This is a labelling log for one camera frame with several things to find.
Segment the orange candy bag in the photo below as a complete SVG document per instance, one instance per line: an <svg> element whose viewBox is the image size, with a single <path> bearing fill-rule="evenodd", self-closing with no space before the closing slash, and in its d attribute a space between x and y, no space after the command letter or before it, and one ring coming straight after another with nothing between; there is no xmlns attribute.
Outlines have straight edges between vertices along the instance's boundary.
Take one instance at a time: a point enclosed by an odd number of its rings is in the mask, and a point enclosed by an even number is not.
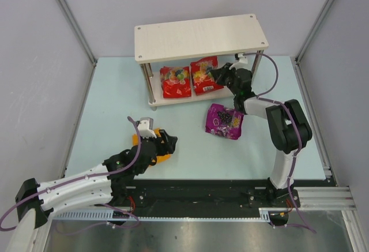
<svg viewBox="0 0 369 252"><path fill-rule="evenodd" d="M175 145L177 142L176 137L171 137L167 134L164 129L156 128L153 130L156 138L142 138L141 150L144 152L148 152L147 144L152 144L150 146L151 150L154 149L155 157L151 158L150 165L154 166L156 164L160 164L168 160L171 155L174 153Z"/></svg>

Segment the red candy bag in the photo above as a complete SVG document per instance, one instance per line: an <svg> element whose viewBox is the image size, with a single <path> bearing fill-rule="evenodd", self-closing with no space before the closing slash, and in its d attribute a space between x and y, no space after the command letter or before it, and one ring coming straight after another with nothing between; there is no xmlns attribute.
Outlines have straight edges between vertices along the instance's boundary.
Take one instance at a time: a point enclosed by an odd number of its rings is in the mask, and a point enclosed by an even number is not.
<svg viewBox="0 0 369 252"><path fill-rule="evenodd" d="M192 85L197 96L224 88L216 83L210 72L217 68L218 59L216 56L205 57L190 64Z"/></svg>
<svg viewBox="0 0 369 252"><path fill-rule="evenodd" d="M160 69L160 81L165 99L181 99L191 97L190 68L168 67Z"/></svg>

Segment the purple candy bag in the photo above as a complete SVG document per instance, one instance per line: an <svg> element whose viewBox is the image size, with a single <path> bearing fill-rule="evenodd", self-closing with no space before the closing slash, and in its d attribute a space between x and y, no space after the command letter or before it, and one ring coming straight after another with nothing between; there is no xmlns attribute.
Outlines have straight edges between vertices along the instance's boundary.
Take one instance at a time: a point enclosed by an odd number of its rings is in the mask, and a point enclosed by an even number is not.
<svg viewBox="0 0 369 252"><path fill-rule="evenodd" d="M205 131L214 136L238 140L242 135L243 118L241 112L213 103L207 112Z"/></svg>

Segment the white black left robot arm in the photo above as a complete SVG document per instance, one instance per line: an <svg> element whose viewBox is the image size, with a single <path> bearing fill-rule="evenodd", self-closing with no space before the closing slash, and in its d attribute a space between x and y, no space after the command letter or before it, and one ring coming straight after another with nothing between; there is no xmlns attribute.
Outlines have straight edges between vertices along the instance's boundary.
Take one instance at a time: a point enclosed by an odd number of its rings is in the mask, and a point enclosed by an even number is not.
<svg viewBox="0 0 369 252"><path fill-rule="evenodd" d="M39 228L50 217L68 210L102 204L119 206L134 178L156 165L160 156L173 154L177 141L177 137L160 129L155 137L141 138L138 145L77 175L44 183L28 179L15 197L17 217L21 220L34 209L35 228Z"/></svg>

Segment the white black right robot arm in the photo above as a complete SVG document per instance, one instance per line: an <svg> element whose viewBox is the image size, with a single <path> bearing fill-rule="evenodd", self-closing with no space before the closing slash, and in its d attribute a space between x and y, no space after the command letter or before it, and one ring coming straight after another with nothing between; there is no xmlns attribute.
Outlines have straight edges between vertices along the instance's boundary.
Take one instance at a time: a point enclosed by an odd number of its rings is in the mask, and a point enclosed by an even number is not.
<svg viewBox="0 0 369 252"><path fill-rule="evenodd" d="M269 181L275 190L291 190L299 152L312 139L312 130L296 99L280 102L256 95L251 87L252 74L227 63L211 70L215 82L226 86L234 95L235 110L268 122L276 159Z"/></svg>

